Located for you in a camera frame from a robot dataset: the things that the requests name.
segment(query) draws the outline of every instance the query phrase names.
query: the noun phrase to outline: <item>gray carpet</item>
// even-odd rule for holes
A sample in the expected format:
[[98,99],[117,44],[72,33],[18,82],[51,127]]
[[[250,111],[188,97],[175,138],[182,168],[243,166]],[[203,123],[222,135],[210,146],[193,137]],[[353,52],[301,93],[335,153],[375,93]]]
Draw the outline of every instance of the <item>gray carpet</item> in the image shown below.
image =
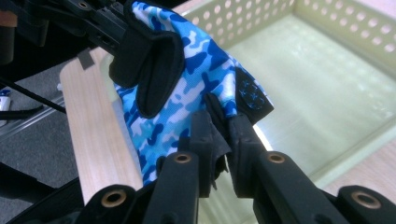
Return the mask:
[[[60,98],[62,93],[56,87],[63,66],[60,64],[18,84],[50,100]],[[10,97],[11,110],[41,105],[16,91]],[[36,122],[23,123],[24,128],[13,134],[9,134],[10,127],[22,121],[0,127],[0,162],[58,188],[78,176],[67,117],[52,109],[42,117]],[[20,200],[0,198],[0,223],[6,223],[28,206],[29,203]]]

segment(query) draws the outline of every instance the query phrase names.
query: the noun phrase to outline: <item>glove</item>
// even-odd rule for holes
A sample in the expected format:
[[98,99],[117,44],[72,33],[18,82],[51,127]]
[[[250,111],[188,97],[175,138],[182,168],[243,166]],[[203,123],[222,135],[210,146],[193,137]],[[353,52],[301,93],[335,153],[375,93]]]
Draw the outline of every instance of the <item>glove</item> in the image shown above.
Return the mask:
[[110,65],[110,77],[145,185],[157,178],[157,159],[176,152],[180,137],[191,135],[193,112],[209,109],[221,128],[238,111],[256,122],[273,109],[236,59],[175,12],[127,1],[124,16],[129,30]]

